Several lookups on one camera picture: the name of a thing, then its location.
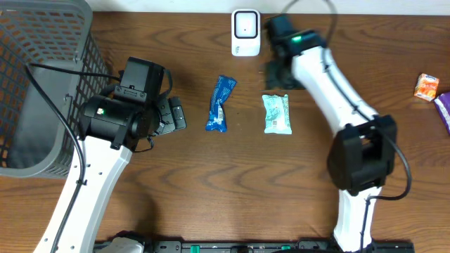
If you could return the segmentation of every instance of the wood grain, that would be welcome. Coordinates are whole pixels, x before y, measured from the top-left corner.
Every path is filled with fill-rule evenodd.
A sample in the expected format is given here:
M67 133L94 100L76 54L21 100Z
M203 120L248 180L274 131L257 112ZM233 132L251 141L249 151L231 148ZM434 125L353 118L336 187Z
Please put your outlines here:
M328 125L306 91L289 91L292 136L264 134L260 56L231 56L229 15L95 13L92 32L114 72L135 56L172 71L173 96L188 128L155 138L136 154L110 199L98 239L122 230L184 240L297 240L332 233L338 192L326 171ZM327 15L293 15L298 28L325 32ZM391 114L409 159L413 190L378 202L375 239L410 239L417 252L450 248L450 137L431 103L412 96L417 76L450 91L450 18L343 15L331 44L340 69L381 114ZM229 131L206 132L220 74L238 85L225 103ZM31 252L64 182L0 178L1 252ZM403 190L399 161L384 194Z

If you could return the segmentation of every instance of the cable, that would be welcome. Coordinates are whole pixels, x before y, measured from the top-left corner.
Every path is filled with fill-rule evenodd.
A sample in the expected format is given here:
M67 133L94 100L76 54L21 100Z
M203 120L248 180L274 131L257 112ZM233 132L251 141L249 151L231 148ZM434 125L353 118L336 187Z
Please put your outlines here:
M324 71L327 73L328 77L330 78L331 82L335 86L335 88L342 94L342 96L345 98L345 100L353 107L354 111L356 111L358 114L360 114L365 120L368 122L371 121L370 117L365 115L363 112L361 112L358 108L358 105L355 105L352 100L347 96L347 94L340 88L339 84L336 82L334 76L331 74L330 71L330 65L326 62L326 49L329 47L329 44L331 42L331 39L333 38L333 35L335 33L336 27L338 25L338 11L335 7L335 5L330 0L324 0L329 9L330 14L332 17L330 27L328 28L328 33L326 35L326 47L322 50L322 63ZM400 150L399 146L378 126L375 126L375 129L377 132L392 146L394 151L398 154L401 161L403 162L405 173L406 173L406 187L405 191L398 195L398 196L369 196L366 199L366 208L364 210L364 219L363 219L363 227L361 231L361 244L360 244L360 253L363 252L364 249L364 231L366 230L366 223L367 223L367 216L368 216L368 208L371 204L371 200L388 200L388 201L395 201L395 200L401 200L402 198L406 197L411 190L411 184L412 184L412 175L411 175L411 168L408 164L408 160L406 159L404 153Z
M78 180L76 182L77 186L75 187L75 190L73 192L72 198L70 199L69 205L67 206L67 209L66 209L66 211L64 213L63 220L61 221L61 224L59 225L58 231L57 231L56 236L55 236L55 240L53 241L53 245L51 247L51 253L53 253L53 252L55 252L58 249L59 239L61 237L61 234L64 231L65 224L68 221L70 212L72 211L72 208L73 208L73 205L75 203L75 200L78 197L78 193L79 193L79 191L80 191L80 189L81 189L81 187L82 187L82 185L84 183L84 174L86 172L86 165L85 165L82 149L79 146L77 137L75 136L75 133L73 132L73 130L70 128L69 123L65 120L63 114L59 111L59 109L56 107L56 105L45 94L45 91L42 90L42 88L37 83L36 79L33 77L32 73L30 71L30 68L27 65L25 66L25 72L26 72L28 78L30 79L31 83L33 84L33 86L35 87L37 92L39 93L39 95L41 95L41 97L49 105L50 109L55 113L55 115L58 117L58 119L61 121L61 123L63 123L63 126L65 127L65 129L69 133L69 136L70 136L70 138L72 139L72 141L73 141L73 143L75 145L75 149L77 150L78 159L79 159L79 178L78 178Z
M89 73L89 72L80 72L80 71L74 71L74 70L66 70L66 69L62 69L59 67L52 67L52 66L48 66L48 65L39 64L39 63L30 63L30 66L41 67L41 68L44 68L47 70L55 70L58 72L63 72L63 73L68 73L68 74L78 74L80 76L84 75L84 76L89 76L89 77L107 77L107 78L117 80L119 82L121 81L121 79L119 77L115 77L110 74Z

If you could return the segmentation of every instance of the small juice box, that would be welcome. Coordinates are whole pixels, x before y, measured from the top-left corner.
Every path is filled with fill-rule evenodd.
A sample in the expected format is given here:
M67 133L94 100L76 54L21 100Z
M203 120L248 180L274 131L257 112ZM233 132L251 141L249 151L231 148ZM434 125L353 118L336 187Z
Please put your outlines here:
M436 77L432 77L428 74L421 74L417 79L416 90L414 95L418 98L431 101L436 97L437 85L439 80Z

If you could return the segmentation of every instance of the gray plastic basket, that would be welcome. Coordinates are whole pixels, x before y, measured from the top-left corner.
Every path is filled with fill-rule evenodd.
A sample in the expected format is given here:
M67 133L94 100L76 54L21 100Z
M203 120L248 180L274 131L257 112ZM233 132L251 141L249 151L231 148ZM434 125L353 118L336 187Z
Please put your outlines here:
M0 175L67 176L73 143L23 66L106 74L91 21L92 10L82 0L0 0ZM80 105L108 82L40 68L33 75L75 131Z

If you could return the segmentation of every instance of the white device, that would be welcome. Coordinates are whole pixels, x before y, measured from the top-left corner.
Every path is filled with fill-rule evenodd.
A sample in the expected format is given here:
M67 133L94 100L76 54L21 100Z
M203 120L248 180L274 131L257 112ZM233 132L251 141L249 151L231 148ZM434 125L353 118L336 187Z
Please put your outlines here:
M231 53L257 56L261 49L261 15L253 9L238 9L231 14Z

